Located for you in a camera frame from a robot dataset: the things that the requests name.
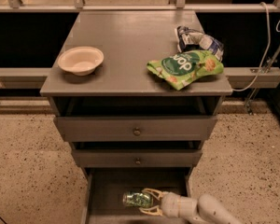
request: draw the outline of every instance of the drawer handle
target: drawer handle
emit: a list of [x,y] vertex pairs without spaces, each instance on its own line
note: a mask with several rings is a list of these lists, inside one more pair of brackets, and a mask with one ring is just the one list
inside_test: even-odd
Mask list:
[[140,136],[140,134],[141,134],[140,129],[139,129],[139,128],[134,128],[134,129],[133,129],[133,134],[134,134],[135,136]]
[[141,164],[141,160],[140,160],[139,158],[137,158],[137,159],[135,159],[134,163],[135,163],[136,165],[140,165],[140,164]]

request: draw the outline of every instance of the white bowl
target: white bowl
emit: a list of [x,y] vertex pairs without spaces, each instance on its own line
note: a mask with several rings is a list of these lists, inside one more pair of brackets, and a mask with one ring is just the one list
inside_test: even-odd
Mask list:
[[62,70],[77,76],[92,73],[104,59],[104,54],[92,47],[77,47],[69,49],[58,58],[58,65]]

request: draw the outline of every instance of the gray cabinet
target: gray cabinet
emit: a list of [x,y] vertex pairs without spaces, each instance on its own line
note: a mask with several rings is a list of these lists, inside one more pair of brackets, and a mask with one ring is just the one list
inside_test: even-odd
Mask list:
[[174,91],[148,72],[148,61],[177,52],[174,28],[181,24],[202,30],[193,11],[81,12],[61,53],[96,47],[104,53],[103,64],[85,77],[54,64],[42,87],[58,131],[89,180],[83,223],[107,223],[111,215],[131,223],[139,212],[122,206],[127,190],[189,194],[190,172],[232,90],[223,74]]

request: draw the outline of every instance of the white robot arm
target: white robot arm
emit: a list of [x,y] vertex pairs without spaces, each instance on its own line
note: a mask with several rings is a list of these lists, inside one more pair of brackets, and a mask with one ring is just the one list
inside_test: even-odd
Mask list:
[[159,205],[144,208],[142,213],[168,218],[184,218],[191,224],[242,224],[213,196],[202,195],[198,200],[183,197],[172,192],[162,192],[155,189],[143,189],[160,201]]

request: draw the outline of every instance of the speckled floor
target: speckled floor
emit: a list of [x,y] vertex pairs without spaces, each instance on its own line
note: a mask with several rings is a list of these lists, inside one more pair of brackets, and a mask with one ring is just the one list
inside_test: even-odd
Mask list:
[[[8,224],[80,223],[87,181],[48,103],[37,103],[0,107],[0,215]],[[191,195],[216,196],[243,223],[280,223],[280,124],[265,102],[253,108],[249,116],[242,102],[224,102]]]

